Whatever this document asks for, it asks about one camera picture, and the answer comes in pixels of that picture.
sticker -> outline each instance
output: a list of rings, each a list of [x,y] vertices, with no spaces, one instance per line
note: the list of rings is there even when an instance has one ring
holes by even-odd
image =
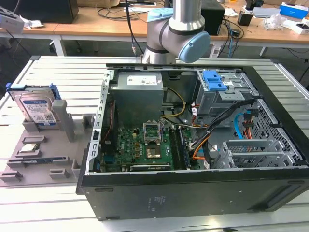
[[[209,151],[218,151],[218,147],[217,145],[212,146],[211,149]]]
[[[42,123],[49,126],[50,123],[56,123],[53,113],[49,110],[49,105],[45,100],[25,100],[23,101],[27,113],[35,123]]]
[[[128,86],[156,86],[156,76],[128,76]]]
[[[223,84],[226,86],[233,86],[233,82],[231,81],[223,81]]]
[[[197,109],[196,108],[192,108],[192,114],[195,115],[195,116],[197,115]]]
[[[148,211],[156,212],[163,208],[166,197],[150,197],[148,199]]]
[[[211,166],[209,165],[209,163],[207,163],[207,161],[206,161],[206,160],[204,161],[204,167],[205,167],[206,169],[211,168]]]
[[[25,161],[22,161],[23,163],[37,163],[36,160],[25,160]]]

hard drive label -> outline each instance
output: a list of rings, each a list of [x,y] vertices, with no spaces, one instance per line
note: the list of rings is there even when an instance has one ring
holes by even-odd
[[[45,126],[56,123],[55,117],[50,111],[50,106],[46,100],[25,100],[23,104],[35,123]]]

metal slotted table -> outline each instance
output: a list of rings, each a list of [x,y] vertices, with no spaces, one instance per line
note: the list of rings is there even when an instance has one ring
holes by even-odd
[[[41,57],[30,60],[15,83],[58,86],[73,118],[94,115],[106,63],[139,63],[136,58]],[[201,59],[206,65],[250,65],[265,80],[279,101],[309,137],[309,94],[280,65],[270,60]],[[6,94],[0,101],[0,172],[11,156],[22,131],[23,116]],[[232,228],[252,232],[305,232],[309,230],[309,191],[270,213],[213,215],[97,221],[85,196],[75,194],[76,186],[0,189],[1,231],[223,231]]]

blue box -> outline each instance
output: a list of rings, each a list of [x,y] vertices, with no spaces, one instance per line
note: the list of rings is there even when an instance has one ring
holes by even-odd
[[[283,2],[280,6],[280,14],[293,18],[303,19],[308,14],[308,7],[298,6]]]

green circuit board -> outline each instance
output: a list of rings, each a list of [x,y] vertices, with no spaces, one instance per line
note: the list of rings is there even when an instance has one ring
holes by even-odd
[[[189,144],[192,141],[189,129],[183,129],[183,139]],[[169,140],[169,131],[162,131],[160,145],[152,142],[144,143],[143,128],[119,128],[117,139],[117,150],[114,155],[114,163],[105,165],[106,172],[117,172],[122,167],[139,164],[170,165],[173,170],[172,152]],[[147,129],[149,137],[158,135],[156,128]]]

